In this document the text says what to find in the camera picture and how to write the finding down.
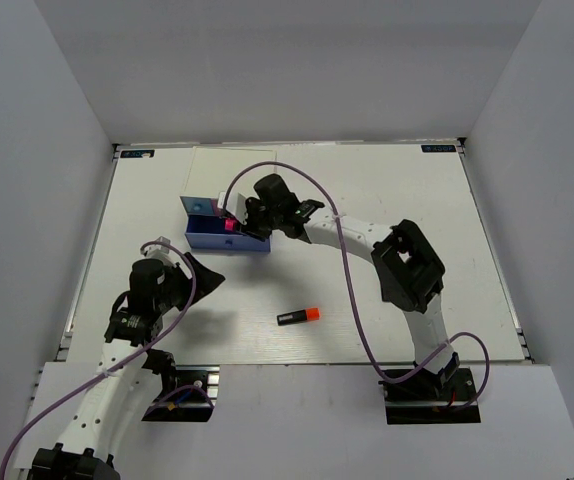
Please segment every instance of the tabletop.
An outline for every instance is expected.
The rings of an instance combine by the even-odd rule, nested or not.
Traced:
[[[341,212],[375,223],[416,222],[441,257],[447,332],[468,330],[486,342],[494,361],[524,359],[515,325],[457,153],[424,153],[420,145],[261,145],[303,169],[334,198]],[[100,354],[109,313],[128,287],[138,249],[160,236],[183,251],[187,214],[179,199],[191,147],[157,148],[152,158],[121,158],[108,197],[84,289],[74,317],[68,361]],[[298,197],[321,195],[278,168]],[[351,314],[340,252],[272,237],[270,254],[193,252],[226,277],[193,306],[159,347],[185,365],[363,363],[367,357]],[[350,259],[363,325],[383,363],[413,360],[402,312],[380,299],[374,267]],[[276,315],[319,307],[317,322],[278,327]],[[168,325],[174,313],[165,316]],[[464,362],[480,361],[477,344],[454,345]]]

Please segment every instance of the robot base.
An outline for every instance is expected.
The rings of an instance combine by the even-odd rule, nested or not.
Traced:
[[[389,377],[400,377],[409,369],[386,370]],[[393,385],[380,382],[385,392],[388,425],[480,423],[478,404],[458,408],[476,394],[471,370],[459,368],[438,392],[421,375]]]

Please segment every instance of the marker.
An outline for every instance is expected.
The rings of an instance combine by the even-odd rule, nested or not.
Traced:
[[[291,325],[293,323],[311,322],[320,318],[320,311],[318,308],[307,308],[305,310],[298,310],[296,312],[283,313],[276,316],[276,321],[280,327]]]

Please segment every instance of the wire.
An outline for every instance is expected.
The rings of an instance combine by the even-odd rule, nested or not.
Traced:
[[[165,338],[169,334],[169,332],[171,332],[174,328],[176,328],[176,325],[178,325],[178,323],[183,319],[183,317],[187,313],[187,310],[189,310],[189,307],[191,306],[192,302],[194,301],[194,295],[196,295],[196,286],[197,285],[196,285],[196,274],[194,272],[194,267],[192,267],[191,262],[189,260],[187,260],[185,255],[180,250],[178,250],[176,247],[174,247],[173,245],[167,245],[166,243],[163,243],[163,242],[160,242],[157,240],[145,243],[142,247],[140,247],[140,251],[143,252],[144,249],[149,247],[150,245],[161,245],[161,246],[169,248],[172,252],[176,253],[180,257],[180,259],[183,261],[183,263],[187,266],[187,268],[191,272],[191,292],[189,294],[189,299],[187,300],[187,303],[185,304],[183,309],[180,311],[178,316],[171,323],[171,325],[169,325],[169,327],[167,327],[166,330],[163,330],[161,332],[161,334],[158,335],[158,337],[156,337],[154,340],[149,342],[147,345],[144,345],[142,348],[135,351],[131,355],[128,355],[127,357],[123,358],[121,361],[114,364],[112,367],[108,368],[106,370],[106,372],[103,372],[99,375],[96,375],[94,378],[83,383],[80,387],[76,388],[75,390],[72,390],[67,395],[62,397],[60,400],[55,401],[49,407],[47,407],[45,410],[43,410],[38,415],[36,415],[34,418],[32,418],[20,430],[20,432],[18,432],[18,434],[14,437],[14,439],[11,441],[9,447],[7,448],[7,451],[5,452],[3,460],[0,464],[0,480],[5,480],[5,471],[7,470],[7,465],[9,464],[9,460],[11,459],[11,456],[14,453],[14,450],[16,449],[18,444],[20,443],[20,440],[27,434],[27,432],[29,430],[31,430],[34,427],[34,425],[36,425],[38,422],[40,422],[43,418],[45,418],[51,412],[56,410],[58,407],[60,407],[62,404],[64,404],[68,400],[71,400],[73,397],[75,397],[79,393],[84,392],[85,390],[87,390],[87,389],[97,385],[98,383],[102,382],[105,378],[107,378],[106,373],[112,373],[112,372],[115,372],[117,370],[120,370],[122,367],[127,365],[129,362],[131,362],[135,358],[139,357],[140,355],[142,355],[143,353],[145,353],[149,349],[151,349],[154,345],[156,345],[163,338]]]
[[[205,401],[209,404],[209,408],[211,410],[214,409],[214,402],[211,401],[211,398],[209,398],[209,395],[207,395],[207,393],[205,393],[205,391],[202,388],[198,388],[196,385],[183,385],[182,387],[178,387],[177,389],[172,390],[167,395],[165,395],[163,398],[161,398],[156,403],[154,403],[151,407],[149,407],[149,409],[145,412],[145,416],[149,415],[151,412],[156,410],[156,408],[159,405],[162,405],[163,403],[165,403],[167,400],[169,400],[174,395],[177,395],[178,393],[184,392],[186,390],[188,390],[187,394],[184,395],[180,400],[178,400],[177,403],[180,403],[183,400],[185,400],[185,398],[189,397],[189,395],[191,395],[191,392],[194,391],[194,392],[200,393],[203,396]]]
[[[474,340],[476,340],[478,342],[478,344],[481,346],[481,348],[483,349],[483,354],[485,356],[485,377],[483,379],[483,383],[481,384],[478,392],[476,392],[476,394],[467,403],[465,403],[462,406],[459,406],[457,408],[458,409],[466,408],[469,405],[471,405],[472,403],[474,403],[476,400],[478,400],[480,395],[483,393],[485,386],[487,385],[487,380],[489,379],[489,369],[490,369],[491,364],[490,364],[490,360],[489,360],[489,353],[487,352],[487,347],[485,347],[485,344],[483,343],[483,341],[480,338],[478,338],[476,335],[474,335],[473,333],[470,333],[470,332],[459,332],[459,333],[455,334],[453,337],[451,337],[449,339],[448,342],[445,342],[445,343],[442,343],[441,345],[439,345],[438,348],[436,348],[436,350],[434,350],[432,353],[430,353],[427,356],[427,358],[425,358],[415,368],[413,368],[412,370],[407,372],[405,375],[401,375],[400,377],[392,378],[392,377],[387,376],[387,374],[383,371],[383,369],[380,368],[380,366],[378,365],[378,362],[376,361],[376,357],[374,357],[374,354],[371,351],[371,348],[369,347],[369,343],[367,341],[367,337],[365,335],[365,331],[363,330],[363,326],[362,326],[362,323],[360,320],[360,314],[358,313],[358,305],[356,303],[356,294],[354,293],[354,286],[353,286],[353,283],[351,280],[351,272],[349,271],[349,259],[348,259],[348,253],[347,253],[347,245],[345,243],[345,236],[343,235],[343,229],[342,229],[342,225],[340,223],[340,216],[338,213],[338,208],[336,208],[336,203],[334,203],[334,200],[331,198],[329,193],[327,193],[327,191],[323,188],[323,186],[320,183],[318,183],[313,177],[311,177],[310,175],[303,172],[302,170],[300,170],[300,169],[298,169],[292,165],[289,165],[287,163],[282,163],[282,162],[259,162],[259,163],[256,163],[256,164],[251,165],[251,166],[245,168],[244,170],[242,170],[231,181],[231,184],[229,185],[229,187],[227,188],[227,192],[225,193],[225,198],[224,198],[224,202],[223,202],[223,205],[225,205],[225,208],[227,207],[227,201],[229,200],[229,195],[231,194],[231,191],[234,188],[234,185],[236,184],[236,182],[243,175],[250,172],[251,170],[254,170],[258,167],[263,167],[266,165],[283,167],[283,168],[286,168],[288,170],[291,170],[292,172],[296,172],[297,174],[299,174],[302,177],[305,177],[320,191],[320,193],[329,202],[329,207],[331,208],[331,210],[334,214],[334,219],[336,221],[336,229],[338,231],[338,243],[340,245],[340,254],[341,254],[342,259],[343,259],[343,269],[345,271],[345,281],[347,283],[347,293],[349,294],[349,303],[351,304],[351,310],[352,310],[352,313],[354,316],[354,321],[356,323],[356,329],[358,330],[358,336],[360,337],[360,341],[363,344],[363,348],[365,349],[365,353],[367,354],[367,357],[369,358],[369,362],[371,363],[372,367],[374,367],[374,370],[376,370],[376,373],[387,383],[391,383],[391,384],[402,383],[406,380],[409,380],[411,377],[413,377],[418,372],[420,372],[427,364],[429,364],[429,362],[431,362],[434,358],[436,358],[436,356],[440,352],[442,352],[442,350],[445,347],[447,347],[451,342],[453,342],[454,340],[456,340],[457,338],[460,338],[460,337],[470,337],[470,338],[473,338]]]

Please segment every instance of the purple cable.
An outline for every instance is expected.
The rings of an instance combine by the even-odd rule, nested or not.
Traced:
[[[211,401],[211,398],[209,398],[209,395],[207,395],[207,393],[205,393],[205,391],[202,388],[198,388],[196,385],[183,385],[182,387],[178,387],[176,390],[169,392],[167,395],[165,395],[163,398],[161,398],[156,403],[154,403],[151,407],[149,407],[149,409],[145,412],[145,416],[149,415],[151,412],[153,412],[156,409],[156,407],[165,403],[167,400],[169,400],[174,395],[176,395],[180,392],[184,392],[186,390],[194,390],[195,392],[200,393],[203,396],[203,398],[205,399],[205,401],[209,404],[209,408],[211,408],[212,410],[214,409],[214,402]]]
[[[171,332],[174,328],[176,328],[176,326],[183,319],[183,317],[187,313],[187,310],[189,310],[189,307],[191,306],[192,302],[194,301],[194,295],[196,294],[196,275],[194,272],[194,267],[191,266],[191,263],[189,262],[189,260],[187,260],[185,258],[185,255],[183,255],[183,253],[180,250],[178,250],[176,247],[174,247],[172,245],[167,245],[167,244],[165,244],[163,242],[159,242],[157,240],[145,243],[142,247],[140,247],[141,252],[145,248],[149,247],[150,245],[161,245],[163,247],[169,248],[172,252],[176,253],[181,258],[183,263],[187,266],[187,268],[191,272],[191,293],[189,294],[189,299],[187,300],[187,303],[185,304],[183,309],[180,311],[178,316],[174,319],[174,321],[171,323],[171,325],[169,325],[169,327],[166,330],[163,330],[163,332],[161,332],[161,334],[158,335],[158,337],[156,337],[154,340],[152,340],[147,345],[144,345],[141,349],[135,351],[131,355],[123,358],[121,361],[119,361],[118,363],[116,363],[112,367],[108,368],[106,371],[107,373],[112,373],[112,372],[115,372],[117,370],[120,370],[122,367],[127,365],[133,359],[135,359],[136,357],[139,357],[140,355],[145,353],[147,350],[151,349],[158,342],[160,342],[163,338],[165,338],[169,334],[169,332]],[[67,402],[68,400],[71,400],[73,397],[75,397],[79,393],[84,392],[85,390],[87,390],[87,389],[93,387],[94,385],[102,382],[105,378],[107,378],[106,374],[101,373],[99,375],[96,375],[94,378],[83,383],[80,387],[76,388],[75,390],[72,390],[67,395],[65,395],[63,398],[52,403],[49,407],[47,407],[45,410],[43,410],[38,415],[36,415],[34,418],[32,418],[27,423],[27,425],[25,425],[20,430],[20,432],[18,432],[18,435],[16,435],[14,437],[14,439],[11,441],[11,444],[9,445],[9,448],[7,448],[7,451],[5,452],[5,456],[3,457],[3,460],[0,464],[0,480],[5,480],[5,471],[7,470],[7,465],[9,464],[9,460],[11,459],[11,456],[14,453],[14,450],[16,449],[18,444],[20,443],[20,440],[25,436],[25,434],[29,430],[32,429],[32,427],[34,425],[36,425],[43,418],[45,418],[51,412],[53,412],[58,407],[60,407],[63,403]]]
[[[345,271],[345,280],[347,282],[347,292],[349,294],[349,303],[351,304],[351,311],[354,315],[354,321],[356,323],[356,329],[358,330],[358,336],[360,337],[360,341],[362,342],[363,348],[365,349],[365,353],[367,354],[367,357],[369,358],[369,362],[374,367],[374,370],[376,370],[376,373],[387,383],[391,383],[391,384],[402,383],[405,380],[409,380],[411,377],[413,377],[418,372],[420,372],[449,343],[451,343],[452,341],[454,341],[455,339],[460,338],[460,337],[470,337],[470,338],[473,338],[474,340],[476,340],[483,349],[483,354],[485,356],[485,377],[483,379],[483,383],[480,386],[480,389],[474,395],[474,397],[471,400],[469,400],[466,404],[459,406],[457,408],[461,409],[461,408],[468,407],[473,402],[478,400],[480,395],[483,393],[485,386],[487,385],[487,380],[489,378],[490,360],[489,360],[489,353],[487,352],[487,348],[485,347],[485,344],[482,342],[482,340],[480,338],[478,338],[473,333],[469,333],[469,332],[457,333],[456,335],[451,337],[451,339],[449,339],[449,342],[443,343],[440,346],[438,346],[438,348],[436,348],[436,350],[434,350],[432,353],[430,353],[427,356],[427,358],[425,358],[422,362],[420,362],[414,369],[410,370],[405,375],[402,375],[400,377],[396,377],[396,378],[388,377],[387,374],[380,368],[380,366],[378,365],[378,362],[376,361],[376,357],[374,357],[374,354],[371,351],[371,348],[369,347],[369,343],[367,342],[367,337],[365,335],[365,331],[363,330],[363,326],[362,326],[362,323],[360,321],[360,315],[358,313],[358,305],[356,303],[356,295],[354,293],[354,286],[353,286],[353,283],[351,281],[351,272],[349,271],[349,259],[348,259],[348,253],[347,253],[347,245],[345,244],[345,236],[343,235],[343,229],[342,229],[342,225],[340,223],[340,216],[338,214],[338,209],[336,208],[336,204],[334,203],[334,200],[331,198],[329,193],[327,193],[327,191],[323,188],[323,186],[320,183],[318,183],[314,178],[312,178],[311,176],[309,176],[308,174],[306,174],[302,170],[300,170],[296,167],[293,167],[292,165],[288,165],[286,163],[282,163],[282,162],[260,162],[260,163],[256,163],[250,167],[245,168],[238,175],[236,175],[234,177],[234,179],[231,181],[231,184],[229,185],[229,187],[227,188],[227,192],[225,193],[225,199],[223,202],[223,205],[225,206],[225,208],[227,207],[227,200],[229,200],[229,195],[231,194],[231,191],[234,188],[234,185],[236,184],[236,182],[243,175],[245,175],[247,172],[250,172],[251,170],[254,170],[258,167],[263,167],[266,165],[283,167],[283,168],[286,168],[288,170],[291,170],[292,172],[296,172],[297,174],[301,175],[302,177],[305,177],[320,191],[320,193],[322,193],[322,195],[329,202],[329,206],[330,206],[332,212],[334,213],[334,219],[336,221],[336,229],[338,230],[338,242],[340,244],[340,253],[341,253],[341,256],[343,258],[343,269]]]

